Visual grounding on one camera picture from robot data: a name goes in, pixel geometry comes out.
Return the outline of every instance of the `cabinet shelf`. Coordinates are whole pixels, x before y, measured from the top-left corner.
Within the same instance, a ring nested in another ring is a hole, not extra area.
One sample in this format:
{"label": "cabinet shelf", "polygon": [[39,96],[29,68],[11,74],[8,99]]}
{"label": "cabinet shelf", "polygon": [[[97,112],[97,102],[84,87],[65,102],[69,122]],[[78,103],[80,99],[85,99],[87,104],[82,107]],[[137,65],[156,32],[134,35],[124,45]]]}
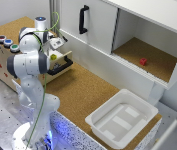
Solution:
{"label": "cabinet shelf", "polygon": [[[132,38],[113,53],[166,82],[169,82],[177,63],[176,57],[137,38]],[[145,66],[139,63],[141,58],[147,59]]]}

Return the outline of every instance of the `cabinet door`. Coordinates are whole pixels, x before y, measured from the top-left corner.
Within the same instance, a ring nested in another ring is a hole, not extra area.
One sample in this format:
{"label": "cabinet door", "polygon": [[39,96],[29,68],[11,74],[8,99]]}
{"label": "cabinet door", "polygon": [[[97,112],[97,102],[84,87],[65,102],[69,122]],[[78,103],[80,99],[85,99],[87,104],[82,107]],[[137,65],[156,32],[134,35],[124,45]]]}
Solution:
{"label": "cabinet door", "polygon": [[[79,14],[84,5],[84,28],[88,32],[79,33]],[[61,30],[66,31],[107,54],[111,53],[117,18],[117,8],[101,0],[62,0]]]}

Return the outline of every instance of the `brown countertop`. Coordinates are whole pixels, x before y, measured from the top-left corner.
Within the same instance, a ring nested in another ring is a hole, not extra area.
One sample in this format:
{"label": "brown countertop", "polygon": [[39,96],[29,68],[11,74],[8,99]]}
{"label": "brown countertop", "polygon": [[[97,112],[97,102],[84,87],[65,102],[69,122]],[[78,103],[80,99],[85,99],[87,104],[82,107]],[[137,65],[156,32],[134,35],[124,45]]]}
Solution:
{"label": "brown countertop", "polygon": [[[0,26],[0,35],[6,35],[7,38],[18,44],[18,34],[22,27],[34,27],[34,21],[23,17],[2,25]],[[111,148],[92,133],[85,118],[118,91],[119,89],[76,63],[73,64],[71,70],[48,83],[46,89],[47,93],[60,98],[59,112],[107,149]],[[160,119],[161,115],[155,116],[125,150],[134,149]]]}

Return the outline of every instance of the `yellow object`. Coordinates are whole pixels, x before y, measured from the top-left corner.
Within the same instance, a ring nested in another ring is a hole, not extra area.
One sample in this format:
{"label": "yellow object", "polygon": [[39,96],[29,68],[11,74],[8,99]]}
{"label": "yellow object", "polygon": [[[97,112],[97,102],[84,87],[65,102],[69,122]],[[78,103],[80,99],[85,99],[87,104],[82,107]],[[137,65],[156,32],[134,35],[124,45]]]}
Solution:
{"label": "yellow object", "polygon": [[57,59],[57,55],[52,54],[52,55],[51,55],[51,60],[55,60],[55,59]]}

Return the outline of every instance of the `handle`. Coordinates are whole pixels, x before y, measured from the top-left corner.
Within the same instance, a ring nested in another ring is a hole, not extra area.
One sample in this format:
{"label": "handle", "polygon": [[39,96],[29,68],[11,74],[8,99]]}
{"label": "handle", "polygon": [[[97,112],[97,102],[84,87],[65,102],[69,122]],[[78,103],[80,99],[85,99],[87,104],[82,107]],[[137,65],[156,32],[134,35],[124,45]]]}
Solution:
{"label": "handle", "polygon": [[79,21],[79,31],[80,31],[80,34],[84,34],[86,33],[88,30],[86,28],[84,28],[84,12],[86,10],[89,10],[89,7],[84,5],[84,8],[82,8],[80,10],[80,21]]}
{"label": "handle", "polygon": [[48,74],[51,76],[54,76],[56,74],[58,74],[59,72],[61,72],[62,70],[68,68],[69,66],[71,66],[73,64],[73,61],[70,60],[67,56],[64,57],[64,60],[67,62],[66,64],[62,65],[59,68],[56,68],[54,70],[48,70]]}

